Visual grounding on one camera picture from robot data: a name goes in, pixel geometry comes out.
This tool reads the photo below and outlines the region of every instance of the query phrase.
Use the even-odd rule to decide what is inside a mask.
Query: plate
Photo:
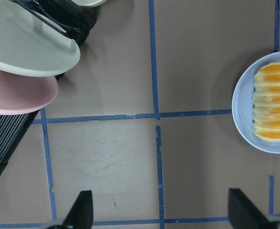
[[[72,0],[74,3],[76,3],[79,6],[83,7],[95,7],[98,5],[101,5],[107,0]]]
[[[67,72],[80,59],[77,43],[16,3],[0,0],[0,70],[26,76]]]
[[[233,93],[232,116],[238,131],[248,143],[259,150],[280,154],[280,141],[267,143],[255,136],[252,129],[254,76],[261,67],[270,62],[280,62],[280,52],[262,57],[242,74]]]
[[[29,77],[0,70],[0,115],[21,115],[47,106],[58,93],[54,76]]]

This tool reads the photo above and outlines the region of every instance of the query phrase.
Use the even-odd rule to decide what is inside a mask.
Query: dish rack
[[[83,9],[71,0],[13,0],[62,35],[82,44],[97,20],[97,9]],[[54,23],[65,30],[63,33]],[[55,76],[57,80],[63,74]],[[28,114],[0,115],[0,176],[39,110]]]

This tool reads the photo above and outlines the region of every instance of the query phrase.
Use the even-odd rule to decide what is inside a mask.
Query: pink bowl
[[[30,77],[0,70],[0,115],[37,111],[53,101],[57,93],[54,76]]]

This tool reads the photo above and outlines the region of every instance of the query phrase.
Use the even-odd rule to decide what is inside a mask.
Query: yellow food
[[[267,142],[280,141],[280,62],[260,68],[254,87],[253,132]]]

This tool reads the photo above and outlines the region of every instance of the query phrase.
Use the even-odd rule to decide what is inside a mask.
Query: black plastic object
[[[0,175],[38,112],[0,115]]]
[[[280,218],[268,220],[239,188],[229,189],[228,218],[234,229],[280,229]]]
[[[13,0],[13,2],[25,8],[60,34],[75,40],[77,44],[82,44],[86,40],[97,21],[97,14],[94,10],[85,10],[71,0],[33,0],[28,3]],[[53,21],[64,31],[48,22],[37,12]]]
[[[47,229],[90,229],[92,224],[92,192],[81,191],[63,223],[61,225],[52,225]]]

